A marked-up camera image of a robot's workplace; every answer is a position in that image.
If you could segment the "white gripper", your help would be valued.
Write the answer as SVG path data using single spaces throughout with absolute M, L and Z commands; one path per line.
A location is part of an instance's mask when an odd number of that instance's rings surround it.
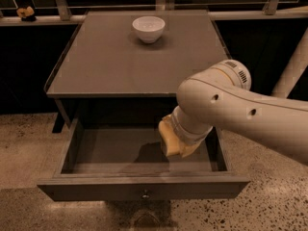
M 179 143 L 179 154 L 182 158 L 192 155 L 200 146 L 200 142 L 203 141 L 213 129 L 211 125 L 202 123 L 184 113 L 172 113 L 171 119 L 170 115 L 166 115 L 159 122 L 158 128 L 162 139 L 162 148 L 165 154 L 165 133 L 167 131 L 174 131 L 173 133 L 175 133 L 175 135 L 182 141 Z

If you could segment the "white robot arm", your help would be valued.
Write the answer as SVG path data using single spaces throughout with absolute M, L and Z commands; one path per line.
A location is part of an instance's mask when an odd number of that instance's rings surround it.
M 249 71 L 235 60 L 187 78 L 176 94 L 178 106 L 159 123 L 165 153 L 187 157 L 220 128 L 307 165 L 308 103 L 288 97 L 307 65 L 303 37 L 271 96 L 252 92 Z

